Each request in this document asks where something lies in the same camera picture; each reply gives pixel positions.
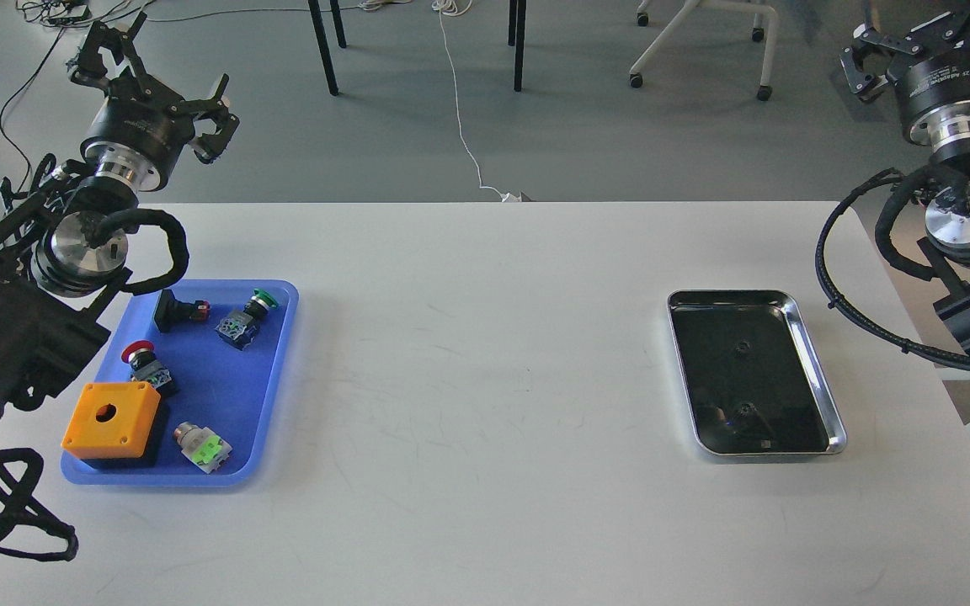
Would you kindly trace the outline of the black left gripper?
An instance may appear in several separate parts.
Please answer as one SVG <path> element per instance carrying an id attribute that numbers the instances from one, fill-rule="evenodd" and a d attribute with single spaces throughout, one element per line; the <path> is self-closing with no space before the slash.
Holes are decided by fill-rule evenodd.
<path id="1" fill-rule="evenodd" d="M 139 12 L 127 30 L 92 22 L 69 61 L 70 82 L 105 96 L 81 143 L 84 161 L 96 177 L 134 192 L 164 189 L 188 143 L 200 162 L 219 160 L 240 124 L 226 97 L 228 74 L 216 81 L 208 98 L 184 100 L 180 93 L 167 93 L 147 71 L 134 43 L 146 20 Z M 194 123 L 200 120 L 209 120 L 215 130 L 195 136 Z"/>

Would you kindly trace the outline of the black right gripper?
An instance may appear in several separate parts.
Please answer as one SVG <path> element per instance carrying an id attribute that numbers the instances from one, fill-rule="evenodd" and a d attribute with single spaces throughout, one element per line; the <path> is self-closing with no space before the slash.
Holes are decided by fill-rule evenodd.
<path id="1" fill-rule="evenodd" d="M 970 114 L 970 1 L 913 27 L 905 38 L 858 24 L 840 65 L 852 95 L 873 103 L 893 86 L 906 141 L 930 146 L 933 115 Z"/>

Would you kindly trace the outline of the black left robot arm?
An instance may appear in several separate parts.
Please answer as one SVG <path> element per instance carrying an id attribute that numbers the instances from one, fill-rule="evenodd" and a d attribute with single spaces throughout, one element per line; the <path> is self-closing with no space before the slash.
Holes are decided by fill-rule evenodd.
<path id="1" fill-rule="evenodd" d="M 39 409 L 80 375 L 110 337 L 98 321 L 117 295 L 168 288 L 188 268 L 184 227 L 138 196 L 169 184 L 184 149 L 218 160 L 239 119 L 226 74 L 208 97 L 186 99 L 147 70 L 135 47 L 146 19 L 95 20 L 69 61 L 71 82 L 104 96 L 80 157 L 46 155 L 23 189 L 0 185 L 0 419 L 7 406 Z M 35 498 L 43 468 L 34 449 L 0 449 L 0 555 L 77 555 L 76 529 Z"/>

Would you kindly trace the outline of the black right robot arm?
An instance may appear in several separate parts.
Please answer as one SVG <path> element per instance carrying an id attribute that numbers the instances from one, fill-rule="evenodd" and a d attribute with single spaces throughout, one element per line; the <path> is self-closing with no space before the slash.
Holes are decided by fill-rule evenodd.
<path id="1" fill-rule="evenodd" d="M 813 254 L 819 286 L 828 306 L 902 353 L 970 372 L 970 1 L 899 37 L 879 31 L 867 16 L 839 60 L 850 92 L 862 103 L 893 93 L 903 138 L 927 146 L 931 155 L 911 173 L 894 168 L 875 173 L 838 203 Z M 881 187 L 892 192 L 875 223 L 875 246 L 897 271 L 943 284 L 946 296 L 933 311 L 960 353 L 889 332 L 853 306 L 831 279 L 825 244 L 832 227 L 861 196 Z"/>

